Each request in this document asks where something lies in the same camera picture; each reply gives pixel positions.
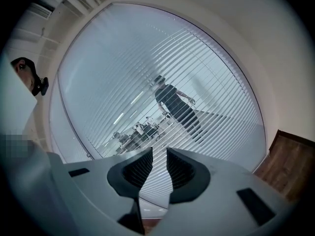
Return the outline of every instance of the dark baseboard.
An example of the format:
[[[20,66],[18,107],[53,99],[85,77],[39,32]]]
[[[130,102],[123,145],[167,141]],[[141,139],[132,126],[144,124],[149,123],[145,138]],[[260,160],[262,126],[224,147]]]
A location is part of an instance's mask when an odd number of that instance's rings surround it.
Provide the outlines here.
[[[290,134],[290,133],[278,130],[277,133],[276,133],[276,136],[275,136],[275,138],[273,140],[273,142],[270,145],[269,151],[271,151],[273,149],[273,147],[276,144],[276,141],[277,141],[279,136],[283,136],[283,137],[286,137],[286,138],[291,139],[293,141],[296,141],[298,143],[301,143],[303,145],[315,148],[315,142],[313,142],[313,141],[310,141],[310,140],[305,139],[303,137],[296,136],[296,135],[293,135],[293,134]]]

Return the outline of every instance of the black rectangular slot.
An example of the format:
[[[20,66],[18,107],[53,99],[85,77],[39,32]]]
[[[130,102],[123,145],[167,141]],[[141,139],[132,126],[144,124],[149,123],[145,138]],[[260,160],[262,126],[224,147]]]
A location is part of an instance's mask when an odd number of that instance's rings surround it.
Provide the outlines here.
[[[69,174],[71,177],[76,177],[76,176],[85,174],[87,172],[90,172],[90,171],[86,168],[82,168],[82,169],[78,169],[78,170],[74,170],[74,171],[69,171]]]
[[[239,190],[236,193],[259,226],[262,226],[275,216],[275,213],[270,210],[252,189],[247,188]]]

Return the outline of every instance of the air vent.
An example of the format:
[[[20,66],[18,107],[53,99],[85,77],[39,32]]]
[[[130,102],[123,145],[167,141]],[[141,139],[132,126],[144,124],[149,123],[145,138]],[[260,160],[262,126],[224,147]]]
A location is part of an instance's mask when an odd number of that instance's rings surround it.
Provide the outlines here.
[[[44,19],[48,19],[52,13],[51,10],[48,10],[34,2],[30,4],[30,6],[28,7],[28,11]]]

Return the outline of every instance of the person wearing headset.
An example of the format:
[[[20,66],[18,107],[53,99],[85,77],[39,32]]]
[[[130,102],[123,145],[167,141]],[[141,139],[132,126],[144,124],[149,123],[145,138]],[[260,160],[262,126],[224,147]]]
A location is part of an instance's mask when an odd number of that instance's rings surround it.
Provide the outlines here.
[[[48,89],[48,78],[41,79],[36,74],[35,64],[30,59],[20,57],[11,62],[14,71],[20,77],[24,85],[36,96],[39,92],[45,95]]]
[[[201,133],[200,123],[193,109],[185,103],[181,98],[184,97],[188,99],[191,104],[195,104],[195,100],[183,92],[179,91],[176,87],[171,84],[165,84],[165,78],[162,76],[158,76],[154,80],[158,85],[158,89],[155,92],[155,98],[157,100],[158,108],[163,112],[165,116],[169,113],[162,107],[162,103],[167,107],[170,114],[176,119],[183,127],[187,130],[187,132],[191,132],[190,135],[193,135],[197,130],[198,133]]]

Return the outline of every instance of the dark pants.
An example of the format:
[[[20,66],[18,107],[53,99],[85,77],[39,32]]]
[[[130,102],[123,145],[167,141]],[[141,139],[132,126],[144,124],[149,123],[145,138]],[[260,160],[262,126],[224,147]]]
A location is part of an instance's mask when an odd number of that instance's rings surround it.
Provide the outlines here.
[[[194,113],[193,109],[187,104],[185,104],[184,106],[181,106],[181,108],[178,111],[174,111],[174,114],[172,114],[172,116],[181,125],[184,126],[187,132],[190,132],[195,128],[190,135],[193,135],[194,133],[196,133],[197,130],[201,128],[196,114]]]

